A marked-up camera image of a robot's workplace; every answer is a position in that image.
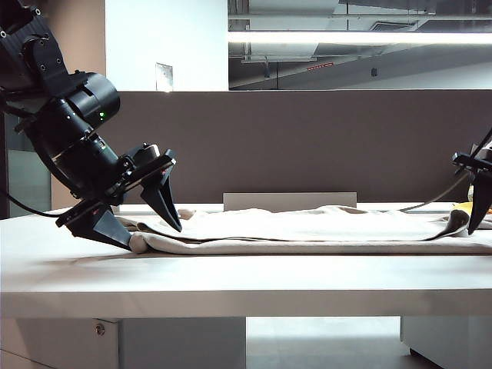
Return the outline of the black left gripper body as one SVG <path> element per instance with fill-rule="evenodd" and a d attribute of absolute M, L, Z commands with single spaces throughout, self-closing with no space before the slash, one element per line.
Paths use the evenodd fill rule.
<path fill-rule="evenodd" d="M 55 157 L 55 175 L 82 201 L 60 216 L 57 226 L 66 225 L 98 204 L 118 206 L 125 193 L 157 171 L 175 165 L 175 153 L 157 145 L 140 145 L 118 156 L 108 145 L 73 145 Z"/>

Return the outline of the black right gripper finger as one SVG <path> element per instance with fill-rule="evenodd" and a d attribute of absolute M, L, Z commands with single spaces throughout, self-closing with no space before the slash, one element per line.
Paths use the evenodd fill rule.
<path fill-rule="evenodd" d="M 478 228 L 491 206 L 491 172 L 476 173 L 473 181 L 473 205 L 468 225 L 468 234 Z"/>

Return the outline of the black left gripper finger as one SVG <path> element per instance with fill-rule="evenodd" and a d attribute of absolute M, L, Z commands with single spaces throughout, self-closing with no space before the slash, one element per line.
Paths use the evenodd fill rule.
<path fill-rule="evenodd" d="M 70 220 L 65 227 L 75 237 L 111 244 L 130 250 L 130 232 L 116 219 L 111 207 L 98 204 L 91 210 Z"/>
<path fill-rule="evenodd" d="M 182 229 L 178 212 L 175 208 L 170 186 L 171 169 L 160 170 L 141 182 L 141 198 L 168 225 L 180 232 Z"/>

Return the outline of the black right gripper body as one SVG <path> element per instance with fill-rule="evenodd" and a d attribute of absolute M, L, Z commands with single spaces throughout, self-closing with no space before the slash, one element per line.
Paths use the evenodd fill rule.
<path fill-rule="evenodd" d="M 460 168 L 473 170 L 491 171 L 491 152 L 480 151 L 475 156 L 456 152 L 452 156 L 452 162 Z"/>

